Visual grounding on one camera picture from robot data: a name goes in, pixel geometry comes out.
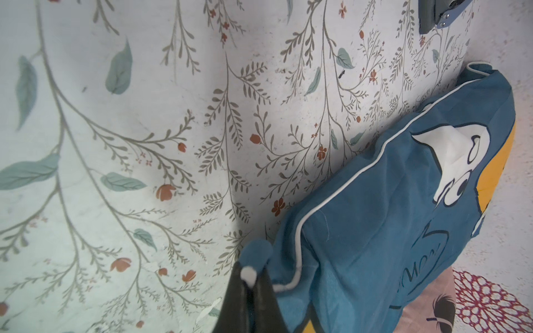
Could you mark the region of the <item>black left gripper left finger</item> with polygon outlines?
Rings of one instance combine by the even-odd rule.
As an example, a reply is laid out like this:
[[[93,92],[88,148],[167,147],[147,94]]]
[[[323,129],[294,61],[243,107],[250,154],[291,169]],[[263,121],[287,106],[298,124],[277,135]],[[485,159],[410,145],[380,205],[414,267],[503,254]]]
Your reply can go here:
[[[248,296],[250,289],[241,278],[242,266],[237,262],[230,274],[220,315],[214,333],[247,333],[251,331]]]

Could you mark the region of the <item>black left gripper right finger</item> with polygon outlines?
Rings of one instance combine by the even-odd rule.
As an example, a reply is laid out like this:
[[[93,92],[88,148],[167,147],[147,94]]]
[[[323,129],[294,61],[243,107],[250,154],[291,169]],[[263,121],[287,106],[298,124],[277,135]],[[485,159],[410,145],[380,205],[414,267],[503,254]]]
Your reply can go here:
[[[253,330],[255,333],[288,332],[278,306],[276,293],[266,270],[259,274],[253,294]]]

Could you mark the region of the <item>blue cartoon pillowcase pillow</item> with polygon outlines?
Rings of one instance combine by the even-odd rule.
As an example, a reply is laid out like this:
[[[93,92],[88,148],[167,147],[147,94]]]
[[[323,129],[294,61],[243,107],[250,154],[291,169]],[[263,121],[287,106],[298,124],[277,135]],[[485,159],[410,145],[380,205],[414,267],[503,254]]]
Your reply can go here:
[[[238,262],[266,270],[288,332],[392,332],[476,237],[515,129],[512,87],[487,62],[386,130]]]

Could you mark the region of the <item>pink good night pillow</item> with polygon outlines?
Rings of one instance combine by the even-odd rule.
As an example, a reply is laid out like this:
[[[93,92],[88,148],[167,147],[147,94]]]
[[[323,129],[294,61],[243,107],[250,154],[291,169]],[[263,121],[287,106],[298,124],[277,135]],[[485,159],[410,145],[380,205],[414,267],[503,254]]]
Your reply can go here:
[[[404,308],[394,333],[452,333],[455,311],[455,281],[450,267]]]

